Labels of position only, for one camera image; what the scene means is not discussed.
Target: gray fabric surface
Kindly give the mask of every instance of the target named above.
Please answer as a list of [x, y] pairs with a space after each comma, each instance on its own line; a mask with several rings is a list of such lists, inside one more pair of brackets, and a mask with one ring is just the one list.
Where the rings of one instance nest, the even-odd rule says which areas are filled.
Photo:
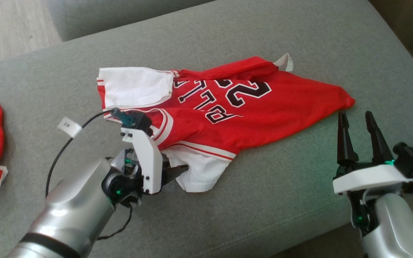
[[[47, 0], [63, 41], [136, 23], [212, 0]], [[170, 30], [177, 29], [172, 24]]]
[[[295, 74], [341, 85], [357, 100], [348, 116], [361, 158], [372, 157], [366, 110], [389, 145], [413, 145], [413, 59], [362, 0], [217, 0], [0, 63], [7, 135], [0, 163], [9, 168], [0, 189], [0, 257], [42, 209], [47, 171], [67, 140], [57, 123], [63, 116], [81, 123], [100, 111], [99, 67], [202, 70], [287, 52]], [[336, 135], [333, 115], [242, 152], [209, 192], [186, 194], [172, 182], [144, 198], [127, 229], [98, 242], [90, 256], [266, 257], [339, 227], [350, 211], [332, 190]], [[117, 124], [91, 123], [59, 160], [52, 186], [123, 146]], [[104, 233], [127, 216], [119, 209]]]

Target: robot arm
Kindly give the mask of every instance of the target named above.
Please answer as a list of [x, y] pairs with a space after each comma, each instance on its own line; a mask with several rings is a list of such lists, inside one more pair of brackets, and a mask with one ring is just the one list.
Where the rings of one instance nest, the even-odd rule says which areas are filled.
[[388, 145], [370, 111], [366, 112], [371, 134], [372, 162], [359, 162], [348, 133], [344, 111], [339, 113], [337, 163], [334, 192], [347, 195], [351, 223], [361, 232], [364, 256], [369, 258], [413, 257], [413, 213], [403, 193], [413, 193], [413, 148]]
[[110, 163], [101, 158], [69, 173], [48, 194], [44, 210], [7, 257], [86, 257], [117, 204], [131, 208], [131, 202], [158, 193], [187, 170], [164, 162], [149, 137], [151, 120], [143, 113], [111, 113], [122, 121], [123, 141], [133, 148], [122, 150]]

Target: white label tag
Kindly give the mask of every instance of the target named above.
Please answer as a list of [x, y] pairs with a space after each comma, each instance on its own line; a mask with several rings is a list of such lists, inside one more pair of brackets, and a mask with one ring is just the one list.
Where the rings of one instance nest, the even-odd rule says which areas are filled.
[[274, 65], [280, 67], [280, 70], [286, 72], [292, 72], [294, 68], [294, 64], [292, 62], [290, 54], [284, 54], [282, 57], [280, 57], [277, 61], [274, 62]]
[[67, 133], [71, 136], [71, 138], [76, 137], [76, 135], [82, 130], [82, 127], [78, 123], [72, 121], [66, 116], [62, 119], [62, 121], [60, 121], [57, 128]]

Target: couch armrest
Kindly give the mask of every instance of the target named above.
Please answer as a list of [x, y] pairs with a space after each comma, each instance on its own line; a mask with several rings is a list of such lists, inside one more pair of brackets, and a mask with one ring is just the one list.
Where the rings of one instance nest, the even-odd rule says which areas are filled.
[[47, 0], [63, 41], [200, 5], [212, 0]]

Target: black band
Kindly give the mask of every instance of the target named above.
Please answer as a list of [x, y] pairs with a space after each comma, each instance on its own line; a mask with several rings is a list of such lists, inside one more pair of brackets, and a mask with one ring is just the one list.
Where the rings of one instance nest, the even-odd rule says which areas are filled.
[[27, 233], [20, 240], [20, 242], [29, 242], [29, 243], [42, 245], [43, 247], [48, 248], [63, 257], [71, 257], [71, 258], [81, 257], [79, 253], [76, 252], [76, 250], [72, 249], [68, 245], [65, 245], [64, 243], [56, 239], [53, 239], [53, 238], [50, 238], [48, 236], [41, 235], [41, 234]]

